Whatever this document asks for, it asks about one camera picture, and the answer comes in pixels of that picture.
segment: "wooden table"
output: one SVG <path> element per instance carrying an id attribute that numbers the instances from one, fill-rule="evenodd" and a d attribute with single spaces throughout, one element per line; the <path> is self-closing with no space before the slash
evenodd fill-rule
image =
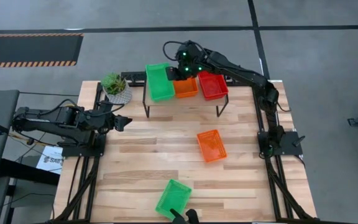
<path id="1" fill-rule="evenodd" d="M 283 83 L 274 85 L 280 92 L 279 103 L 288 109 Z M 96 86 L 96 81 L 83 82 L 80 106 L 93 107 Z M 169 179 L 193 189 L 186 209 L 194 208 L 202 222 L 275 219 L 265 162 L 258 157 L 258 124 L 250 87 L 229 87 L 230 102 L 220 118 L 213 106 L 155 107 L 146 118 L 143 88 L 132 91 L 132 101 L 116 114 L 134 120 L 124 132 L 108 133 L 91 222 L 169 222 L 154 210 Z M 286 130 L 294 128 L 290 113 L 279 111 L 279 118 Z M 219 130 L 227 158 L 206 164 L 196 134 L 211 129 Z M 56 214 L 66 206 L 76 159 L 68 158 L 63 164 L 54 203 Z M 289 191 L 306 212 L 315 216 L 305 168 L 294 156 L 282 156 L 282 160 Z M 279 190 L 278 197 L 285 217 Z M 85 214 L 85 205 L 83 199 L 80 218 Z"/>

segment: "black floor line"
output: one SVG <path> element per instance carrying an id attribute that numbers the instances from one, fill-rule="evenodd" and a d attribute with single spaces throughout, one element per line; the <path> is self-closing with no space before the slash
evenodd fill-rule
<path id="1" fill-rule="evenodd" d="M 123 27 L 89 29 L 31 29 L 0 30 L 0 34 L 66 34 L 66 33 L 115 33 L 115 32 L 175 32 L 175 31 L 238 31 L 253 30 L 252 26 L 179 26 L 179 27 Z"/>
<path id="2" fill-rule="evenodd" d="M 175 32 L 175 31 L 239 31 L 239 30 L 358 30 L 358 25 L 338 26 L 180 26 L 180 27 L 123 27 L 88 29 L 31 29 L 0 30 L 0 34 L 67 34 L 67 33 L 120 33 L 120 32 Z"/>
<path id="3" fill-rule="evenodd" d="M 358 25 L 336 26 L 260 26 L 259 30 L 358 30 Z"/>
<path id="4" fill-rule="evenodd" d="M 267 68 L 267 61 L 266 61 L 266 56 L 265 56 L 264 45 L 262 43 L 262 37 L 260 36 L 258 19 L 256 16 L 254 1 L 248 0 L 248 5 L 249 5 L 249 11 L 251 14 L 251 19 L 252 19 L 252 27 L 254 28 L 256 46 L 258 48 L 258 55 L 259 55 L 260 63 L 262 65 L 262 72 L 263 72 L 262 74 L 267 79 L 270 79 L 269 69 Z"/>

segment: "potted plant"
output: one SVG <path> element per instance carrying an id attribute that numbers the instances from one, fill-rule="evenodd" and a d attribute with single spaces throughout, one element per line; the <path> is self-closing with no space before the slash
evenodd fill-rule
<path id="1" fill-rule="evenodd" d="M 114 104 L 127 104 L 132 98 L 132 92 L 125 78 L 115 73 L 106 75 L 101 85 L 109 101 Z"/>

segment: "black robotic arm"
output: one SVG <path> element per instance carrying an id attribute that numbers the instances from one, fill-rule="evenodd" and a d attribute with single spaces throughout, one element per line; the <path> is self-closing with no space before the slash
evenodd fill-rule
<path id="1" fill-rule="evenodd" d="M 62 106 L 65 101 L 71 105 Z M 18 133 L 37 130 L 64 137 L 64 141 L 58 142 L 63 156 L 100 156 L 106 134 L 112 129 L 123 131 L 132 121 L 115 115 L 112 106 L 108 101 L 100 101 L 98 109 L 85 110 L 67 99 L 52 110 L 20 107 L 15 112 L 12 129 Z"/>
<path id="2" fill-rule="evenodd" d="M 180 44 L 175 59 L 168 57 L 165 53 L 165 46 L 169 43 Z M 170 60 L 178 62 L 178 67 L 168 67 L 167 74 L 170 80 L 186 80 L 196 77 L 200 71 L 207 71 L 213 74 L 225 75 L 239 83 L 251 86 L 256 94 L 258 105 L 266 114 L 268 132 L 265 145 L 265 154 L 270 149 L 280 147 L 280 141 L 285 134 L 284 129 L 278 124 L 276 118 L 278 91 L 263 75 L 242 68 L 231 63 L 223 54 L 204 49 L 200 44 L 188 40 L 186 42 L 168 41 L 163 46 L 164 54 Z"/>

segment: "paper sign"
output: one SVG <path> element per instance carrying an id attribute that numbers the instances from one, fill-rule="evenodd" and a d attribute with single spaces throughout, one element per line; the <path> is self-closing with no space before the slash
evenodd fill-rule
<path id="1" fill-rule="evenodd" d="M 54 146 L 45 146 L 43 155 L 37 164 L 37 169 L 43 169 L 46 171 L 60 174 L 63 167 L 63 149 Z"/>

